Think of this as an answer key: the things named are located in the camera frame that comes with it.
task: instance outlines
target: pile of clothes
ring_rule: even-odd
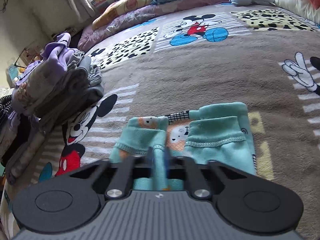
[[[0,157],[9,184],[23,173],[46,136],[103,96],[101,69],[63,33],[31,63],[12,96],[0,99]]]

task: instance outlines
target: bed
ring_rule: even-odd
[[[298,232],[320,236],[320,29],[275,6],[234,7],[228,2],[141,19],[87,50],[103,73],[104,98],[117,94],[106,116],[95,116],[79,143],[81,165],[107,159],[127,121],[201,106],[243,102],[253,133],[258,176],[284,185],[303,200]],[[60,168],[65,146],[56,127],[14,186],[5,185],[1,220],[19,229],[11,204],[40,181],[50,163]]]

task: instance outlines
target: cable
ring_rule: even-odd
[[[5,12],[6,8],[7,8],[7,4],[8,4],[8,0],[4,0],[4,3],[3,3],[3,7],[0,11],[2,11],[3,13]]]

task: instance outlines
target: animal print patch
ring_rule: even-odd
[[[101,66],[101,69],[123,62],[140,55],[146,55],[155,40],[159,28],[140,33],[113,46],[96,49],[91,53],[92,64]]]
[[[266,10],[248,10],[242,12],[231,12],[234,16],[243,20],[253,30],[274,31],[274,30],[315,30],[305,23],[287,15],[283,12],[273,9]]]

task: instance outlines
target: mickey mouse ear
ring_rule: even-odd
[[[311,57],[310,62],[311,62],[311,65],[313,65],[317,70],[320,71],[320,58]]]
[[[107,113],[109,113],[115,105],[117,99],[118,96],[113,94],[103,100],[97,109],[97,116],[104,117]]]

